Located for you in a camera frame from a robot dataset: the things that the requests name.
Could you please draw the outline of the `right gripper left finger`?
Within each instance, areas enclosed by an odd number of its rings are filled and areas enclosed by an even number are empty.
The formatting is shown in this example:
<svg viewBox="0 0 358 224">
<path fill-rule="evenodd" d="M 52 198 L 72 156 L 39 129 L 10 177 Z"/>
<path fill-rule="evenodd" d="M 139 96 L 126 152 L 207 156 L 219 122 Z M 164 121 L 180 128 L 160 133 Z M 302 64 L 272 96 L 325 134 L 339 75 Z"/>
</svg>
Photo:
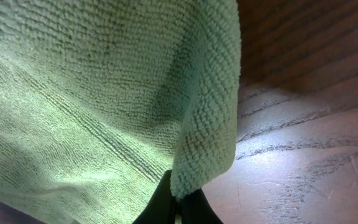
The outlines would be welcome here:
<svg viewBox="0 0 358 224">
<path fill-rule="evenodd" d="M 172 171 L 167 170 L 147 206 L 133 221 L 133 224 L 174 224 L 176 216 L 176 201 L 170 190 Z"/>
</svg>

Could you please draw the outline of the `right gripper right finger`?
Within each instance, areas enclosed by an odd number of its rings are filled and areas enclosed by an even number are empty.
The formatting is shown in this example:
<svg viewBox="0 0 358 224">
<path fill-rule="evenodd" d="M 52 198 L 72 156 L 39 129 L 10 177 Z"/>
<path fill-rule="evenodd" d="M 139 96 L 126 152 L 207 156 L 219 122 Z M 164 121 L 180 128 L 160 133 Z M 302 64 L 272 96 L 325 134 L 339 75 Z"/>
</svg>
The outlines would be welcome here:
<svg viewBox="0 0 358 224">
<path fill-rule="evenodd" d="M 182 224 L 223 224 L 202 189 L 185 196 L 180 203 Z"/>
</svg>

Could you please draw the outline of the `light green microfiber cloth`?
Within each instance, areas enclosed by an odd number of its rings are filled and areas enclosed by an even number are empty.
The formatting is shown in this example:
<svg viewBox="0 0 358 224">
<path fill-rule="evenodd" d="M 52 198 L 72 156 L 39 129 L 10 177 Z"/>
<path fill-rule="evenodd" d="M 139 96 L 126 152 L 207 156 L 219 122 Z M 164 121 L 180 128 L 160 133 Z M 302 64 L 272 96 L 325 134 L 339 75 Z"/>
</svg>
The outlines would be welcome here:
<svg viewBox="0 0 358 224">
<path fill-rule="evenodd" d="M 131 223 L 234 161 L 232 0 L 0 1 L 0 201 L 45 223 Z"/>
</svg>

